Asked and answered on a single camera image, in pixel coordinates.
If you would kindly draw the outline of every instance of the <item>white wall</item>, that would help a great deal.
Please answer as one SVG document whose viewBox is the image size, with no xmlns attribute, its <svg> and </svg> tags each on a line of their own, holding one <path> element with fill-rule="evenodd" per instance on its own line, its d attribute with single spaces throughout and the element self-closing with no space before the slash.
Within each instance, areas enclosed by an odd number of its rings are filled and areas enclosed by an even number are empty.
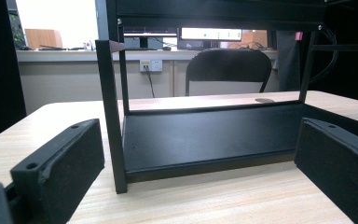
<svg viewBox="0 0 358 224">
<path fill-rule="evenodd" d="M 94 0 L 16 0 L 23 29 L 60 31 L 64 48 L 98 38 Z"/>
</svg>

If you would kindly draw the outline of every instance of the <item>wooden table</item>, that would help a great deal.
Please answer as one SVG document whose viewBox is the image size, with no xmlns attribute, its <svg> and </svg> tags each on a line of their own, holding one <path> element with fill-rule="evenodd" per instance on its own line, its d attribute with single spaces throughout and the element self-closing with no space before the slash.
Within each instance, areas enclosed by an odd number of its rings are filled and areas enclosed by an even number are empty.
<svg viewBox="0 0 358 224">
<path fill-rule="evenodd" d="M 293 100 L 298 92 L 132 100 L 131 109 Z M 358 101 L 309 91 L 307 104 L 358 120 Z M 129 185 L 117 195 L 102 102 L 45 105 L 0 134 L 0 182 L 9 170 L 68 126 L 99 118 L 105 168 L 70 223 L 351 223 L 292 161 Z"/>
</svg>

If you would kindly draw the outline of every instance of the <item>black metal frame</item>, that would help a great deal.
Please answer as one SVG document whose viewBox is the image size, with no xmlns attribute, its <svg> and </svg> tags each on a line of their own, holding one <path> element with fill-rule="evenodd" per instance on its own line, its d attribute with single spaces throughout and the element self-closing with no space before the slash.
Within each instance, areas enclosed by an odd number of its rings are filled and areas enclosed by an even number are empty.
<svg viewBox="0 0 358 224">
<path fill-rule="evenodd" d="M 103 91 L 103 104 L 109 136 L 109 145 L 117 193 L 127 192 L 128 183 L 214 172 L 226 169 L 254 166 L 278 161 L 289 161 L 294 158 L 296 137 L 300 121 L 303 117 L 322 119 L 338 123 L 341 127 L 358 134 L 358 121 L 343 118 L 339 115 L 305 105 L 307 89 L 315 50 L 358 50 L 358 46 L 343 48 L 342 46 L 317 47 L 318 29 L 323 23 L 327 4 L 321 0 L 287 0 L 287 1 L 202 1 L 191 0 L 190 7 L 183 0 L 111 0 L 106 1 L 108 29 L 110 40 L 97 40 L 97 56 Z M 166 27 L 198 26 L 248 28 L 248 29 L 276 29 L 312 31 L 307 63 L 298 100 L 264 104 L 220 106 L 198 109 L 131 111 L 129 105 L 126 58 L 123 43 L 124 26 L 153 26 Z M 123 134 L 119 129 L 117 91 L 114 79 L 112 52 L 119 52 L 121 86 L 123 95 L 124 123 Z M 237 120 L 256 119 L 258 114 L 266 115 L 260 123 L 247 123 L 233 131 L 231 127 L 238 124 Z M 188 136 L 191 129 L 186 126 L 208 116 L 209 122 L 202 123 L 204 128 L 200 134 Z M 225 124 L 225 118 L 230 131 L 214 127 L 218 122 Z M 281 125 L 288 123 L 289 132 L 283 132 Z M 243 130 L 255 130 L 259 135 L 243 133 L 233 142 L 241 143 L 239 152 L 225 152 L 226 146 L 213 140 L 214 131 L 228 138 L 237 136 Z M 264 141 L 263 133 L 271 133 L 273 142 Z M 193 145 L 182 147 L 174 141 L 166 142 L 161 136 L 175 136 L 175 141 L 193 142 Z M 200 146 L 198 138 L 211 139 Z M 243 146 L 242 138 L 250 146 Z"/>
</svg>

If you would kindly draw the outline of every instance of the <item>chair backrest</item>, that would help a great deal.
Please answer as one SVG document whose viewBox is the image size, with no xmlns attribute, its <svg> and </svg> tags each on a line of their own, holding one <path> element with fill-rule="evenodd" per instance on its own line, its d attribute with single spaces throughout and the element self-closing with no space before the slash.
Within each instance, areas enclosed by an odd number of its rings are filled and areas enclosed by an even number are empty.
<svg viewBox="0 0 358 224">
<path fill-rule="evenodd" d="M 263 92 L 269 81 L 271 61 L 257 49 L 206 49 L 186 70 L 186 96 L 190 81 L 260 82 Z"/>
</svg>

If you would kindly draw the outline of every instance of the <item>electrical outlet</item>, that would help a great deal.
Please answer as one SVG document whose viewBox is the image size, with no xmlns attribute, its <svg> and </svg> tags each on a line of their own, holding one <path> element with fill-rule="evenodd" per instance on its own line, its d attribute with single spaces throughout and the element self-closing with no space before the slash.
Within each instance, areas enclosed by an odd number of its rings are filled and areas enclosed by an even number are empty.
<svg viewBox="0 0 358 224">
<path fill-rule="evenodd" d="M 152 67 L 151 67 L 151 61 L 150 60 L 140 60 L 139 61 L 139 70 L 141 72 L 145 72 L 146 69 L 145 69 L 145 66 L 147 66 L 149 68 L 149 71 L 151 71 Z"/>
<path fill-rule="evenodd" d="M 162 60 L 152 61 L 152 72 L 162 72 Z"/>
</svg>

